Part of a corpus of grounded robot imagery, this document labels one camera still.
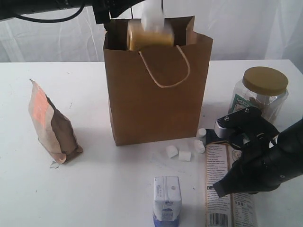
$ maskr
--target black cable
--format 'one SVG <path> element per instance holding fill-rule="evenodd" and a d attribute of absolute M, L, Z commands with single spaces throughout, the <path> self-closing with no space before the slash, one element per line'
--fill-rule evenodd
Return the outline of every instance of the black cable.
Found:
<path fill-rule="evenodd" d="M 2 5 L 2 7 L 5 8 L 6 12 L 8 12 L 11 17 L 15 17 L 15 18 L 18 18 L 21 20 L 37 22 L 37 23 L 60 23 L 60 22 L 74 19 L 76 16 L 78 16 L 85 7 L 85 0 L 83 0 L 83 3 L 81 4 L 81 6 L 77 12 L 75 12 L 73 15 L 71 15 L 69 17 L 65 17 L 65 18 L 61 18 L 61 19 L 37 19 L 37 18 L 32 18 L 32 17 L 25 17 L 25 16 L 21 16 L 19 14 L 14 13 L 13 11 L 11 11 L 10 9 L 6 8 L 3 5 Z"/>
<path fill-rule="evenodd" d="M 131 15 L 132 15 L 132 19 L 134 18 L 134 15 L 133 15 L 133 7 L 131 7 Z"/>

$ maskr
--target brown paper bag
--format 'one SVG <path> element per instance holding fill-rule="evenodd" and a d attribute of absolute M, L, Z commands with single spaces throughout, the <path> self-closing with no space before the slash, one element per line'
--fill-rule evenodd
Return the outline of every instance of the brown paper bag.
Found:
<path fill-rule="evenodd" d="M 38 139 L 54 160 L 62 164 L 83 149 L 77 143 L 71 122 L 56 109 L 39 85 L 31 81 L 33 90 L 28 110 Z"/>
<path fill-rule="evenodd" d="M 105 24 L 104 60 L 116 145 L 196 136 L 213 40 L 194 17 L 167 19 L 175 46 L 127 50 L 128 20 Z"/>

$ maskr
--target barcode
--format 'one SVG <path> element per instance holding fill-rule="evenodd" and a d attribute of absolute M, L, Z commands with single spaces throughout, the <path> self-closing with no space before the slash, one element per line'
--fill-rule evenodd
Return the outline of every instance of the barcode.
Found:
<path fill-rule="evenodd" d="M 220 213 L 210 214 L 210 226 L 228 227 L 227 214 L 220 214 Z"/>

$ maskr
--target jar label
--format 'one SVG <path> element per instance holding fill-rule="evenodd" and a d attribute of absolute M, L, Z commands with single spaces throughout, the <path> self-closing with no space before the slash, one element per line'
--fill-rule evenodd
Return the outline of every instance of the jar label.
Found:
<path fill-rule="evenodd" d="M 236 112 L 238 110 L 241 110 L 241 109 L 249 107 L 249 106 L 258 107 L 256 105 L 252 104 L 250 101 L 242 98 L 240 95 L 235 94 L 235 97 L 232 102 L 232 107 L 229 112 L 233 113 L 233 112 Z"/>

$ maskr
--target orange label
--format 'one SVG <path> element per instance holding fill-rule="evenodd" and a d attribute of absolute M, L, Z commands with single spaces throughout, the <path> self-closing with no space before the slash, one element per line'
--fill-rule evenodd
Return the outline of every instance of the orange label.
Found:
<path fill-rule="evenodd" d="M 33 117 L 45 128 L 45 115 L 49 103 L 44 91 L 37 85 L 38 91 L 35 96 Z"/>

